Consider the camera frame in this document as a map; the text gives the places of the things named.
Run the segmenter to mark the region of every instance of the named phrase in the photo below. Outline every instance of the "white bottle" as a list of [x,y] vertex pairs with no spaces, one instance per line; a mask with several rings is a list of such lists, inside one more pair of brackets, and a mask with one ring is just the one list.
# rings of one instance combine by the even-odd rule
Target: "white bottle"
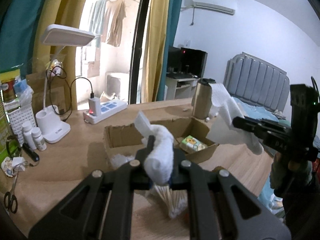
[[39,151],[44,151],[47,148],[39,127],[32,128],[32,137]]
[[24,139],[24,141],[26,143],[28,143],[29,147],[32,150],[35,150],[37,147],[36,147],[35,142],[33,141],[31,130],[32,130],[31,122],[30,121],[25,121],[22,124],[23,139]]

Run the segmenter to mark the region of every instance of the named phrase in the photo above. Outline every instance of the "scissors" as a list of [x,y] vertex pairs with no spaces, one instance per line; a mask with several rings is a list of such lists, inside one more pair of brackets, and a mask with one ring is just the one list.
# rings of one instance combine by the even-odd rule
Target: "scissors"
[[14,189],[17,184],[18,174],[19,173],[17,173],[16,177],[14,178],[10,192],[8,191],[4,194],[4,206],[7,209],[7,211],[10,210],[12,212],[12,214],[15,214],[18,210],[18,200],[14,194]]

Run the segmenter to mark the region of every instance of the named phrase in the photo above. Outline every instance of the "hanging shirt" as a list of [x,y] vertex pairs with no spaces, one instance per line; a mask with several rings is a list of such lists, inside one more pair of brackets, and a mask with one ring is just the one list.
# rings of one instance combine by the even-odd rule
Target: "hanging shirt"
[[107,0],[98,0],[91,5],[88,28],[95,36],[95,47],[99,48],[101,44],[101,35],[103,32],[104,13]]
[[102,42],[119,47],[122,35],[122,20],[125,18],[123,0],[108,1],[102,33]]

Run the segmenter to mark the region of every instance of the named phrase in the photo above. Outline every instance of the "black cable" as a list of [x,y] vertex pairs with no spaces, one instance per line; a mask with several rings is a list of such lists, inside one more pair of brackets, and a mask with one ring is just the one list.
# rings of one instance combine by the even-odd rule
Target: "black cable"
[[320,93],[319,93],[318,85],[317,85],[317,82],[313,76],[311,76],[311,81],[312,81],[313,88],[316,89],[316,91],[318,92],[318,99],[319,99],[319,103],[320,103]]
[[[65,76],[57,75],[56,73],[54,73],[53,70],[54,70],[55,68],[60,68],[60,69],[62,70],[62,72],[65,74]],[[69,108],[67,109],[67,111],[66,111],[65,113],[69,112],[70,110],[71,110],[71,111],[70,111],[70,114],[67,116],[67,118],[65,118],[65,119],[63,120],[63,122],[66,122],[66,121],[68,120],[68,118],[69,118],[69,117],[71,116],[71,114],[72,114],[72,91],[71,91],[72,84],[73,84],[77,79],[79,79],[79,78],[86,79],[87,81],[89,81],[90,87],[91,87],[90,98],[94,98],[92,83],[91,83],[91,81],[90,81],[89,79],[87,79],[87,78],[85,78],[85,77],[78,77],[78,78],[75,78],[75,79],[72,81],[71,85],[69,85],[69,83],[68,83],[68,81],[67,81],[67,73],[66,73],[66,71],[65,71],[62,67],[60,67],[60,66],[55,66],[52,70],[50,70],[50,77],[49,77],[49,78],[48,78],[48,70],[47,70],[47,71],[46,71],[46,79],[47,79],[47,81],[48,81],[49,100],[50,100],[50,104],[51,104],[53,110],[55,111],[55,113],[56,113],[57,115],[64,115],[65,113],[63,113],[63,114],[57,113],[57,111],[56,111],[55,108],[53,107],[53,103],[52,103],[52,99],[51,99],[51,83],[52,83],[52,79],[53,79],[53,78],[52,78],[52,73],[54,74],[53,77],[58,77],[58,78],[60,78],[60,79],[64,79],[65,82],[66,82],[66,84],[67,84],[67,86],[68,86],[68,88],[69,88],[69,93],[70,93],[70,105],[69,105]]]

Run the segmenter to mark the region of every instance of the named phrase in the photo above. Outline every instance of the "curtain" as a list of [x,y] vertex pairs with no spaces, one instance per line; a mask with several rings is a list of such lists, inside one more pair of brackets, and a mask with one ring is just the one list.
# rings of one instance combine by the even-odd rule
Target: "curtain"
[[[28,62],[45,0],[12,0],[0,31],[1,71]],[[23,68],[21,76],[32,72]]]
[[[50,24],[56,23],[70,27],[79,28],[82,10],[85,0],[46,0],[41,12],[40,23],[36,33],[36,43],[34,44],[34,57],[54,53],[55,47],[44,46],[39,43],[39,38]],[[67,72],[69,84],[76,78],[76,47],[66,47],[62,52],[65,54],[64,69]],[[66,105],[70,103],[69,89],[65,87]],[[72,108],[77,109],[76,87],[72,87]]]
[[168,8],[169,0],[151,0],[148,39],[145,48],[146,58],[143,66],[142,103],[156,100],[162,72]]
[[157,94],[157,101],[164,100],[164,87],[165,87],[165,77],[167,72],[168,50],[169,50],[169,46],[173,46],[174,38],[177,32],[181,3],[182,3],[182,0],[169,1],[167,36],[166,36],[165,45],[164,45],[164,56],[163,56],[161,78],[159,83],[159,90]]

